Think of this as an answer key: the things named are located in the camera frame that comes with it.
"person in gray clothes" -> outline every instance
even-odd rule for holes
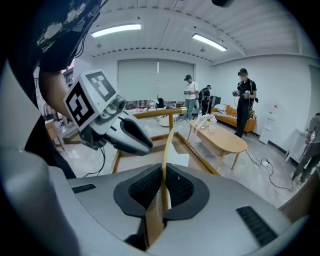
[[[311,141],[311,134],[315,133],[313,141]],[[300,182],[304,183],[309,177],[311,170],[320,162],[320,113],[317,113],[310,121],[309,130],[306,141],[307,148],[302,156],[299,165],[292,175],[292,181],[302,173]]]

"pillow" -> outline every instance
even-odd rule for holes
[[[223,104],[217,104],[214,106],[215,109],[219,110],[219,111],[226,111],[227,106],[223,105]]]

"gray pants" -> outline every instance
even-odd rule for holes
[[[308,163],[310,160],[308,166],[306,169],[304,169],[305,165]],[[304,155],[302,156],[300,163],[296,167],[293,178],[297,177],[299,174],[302,173],[302,176],[300,178],[300,181],[303,183],[305,180],[308,178],[310,175],[312,169],[320,162],[320,142],[317,143],[311,143]]]
[[[186,107],[186,114],[185,114],[185,118],[186,119],[190,119],[192,116],[192,111],[194,110],[195,107],[195,103],[196,103],[196,99],[186,99],[184,102],[184,106]]]

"orange sofa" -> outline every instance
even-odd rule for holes
[[[213,107],[211,109],[211,113],[212,112],[218,112],[218,109]],[[226,112],[227,115],[234,116],[234,117],[237,116],[237,110],[232,108],[232,107],[230,107],[230,105],[226,105],[225,112]],[[252,111],[251,118],[246,122],[246,125],[244,127],[244,132],[245,133],[252,132],[256,127],[257,120],[256,119],[252,119],[254,114],[255,114],[255,111]],[[224,123],[229,124],[231,126],[237,127],[237,120],[236,119],[232,119],[232,118],[224,117],[224,116],[216,116],[215,118],[217,120],[221,121],[221,122],[224,122]]]

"wooden table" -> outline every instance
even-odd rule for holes
[[[190,132],[188,140],[195,122],[196,120],[192,120],[189,122]],[[216,125],[214,132],[209,131],[208,127],[204,129],[200,128],[197,130],[196,135],[219,157],[219,163],[216,168],[217,171],[221,167],[225,156],[231,153],[236,154],[233,165],[231,167],[231,170],[233,170],[238,161],[239,154],[247,150],[248,148],[247,143],[242,138],[239,138],[232,132],[222,128],[219,125]]]

